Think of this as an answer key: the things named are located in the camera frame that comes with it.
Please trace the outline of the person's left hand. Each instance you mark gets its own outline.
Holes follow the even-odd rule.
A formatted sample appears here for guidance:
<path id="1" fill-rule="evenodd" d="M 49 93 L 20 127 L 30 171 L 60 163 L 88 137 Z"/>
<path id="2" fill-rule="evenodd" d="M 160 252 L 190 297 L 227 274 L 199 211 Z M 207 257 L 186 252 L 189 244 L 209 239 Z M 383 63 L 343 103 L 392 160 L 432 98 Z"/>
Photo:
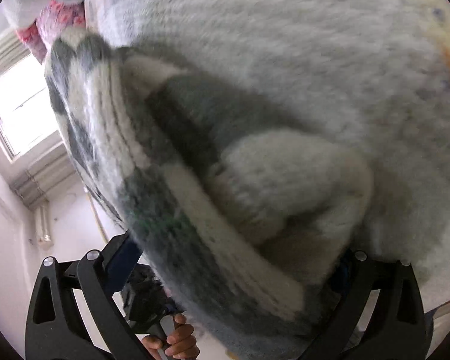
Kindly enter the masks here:
<path id="1" fill-rule="evenodd" d="M 173 359 L 197 359 L 200 350 L 197 346 L 197 339 L 193 335 L 193 325 L 187 322 L 183 314 L 176 314 L 174 320 L 175 330 L 167 336 L 168 347 L 163 350 L 164 354 Z M 154 359 L 161 360 L 159 351 L 162 350 L 162 340 L 156 336 L 145 336 L 141 339 L 141 343 Z"/>

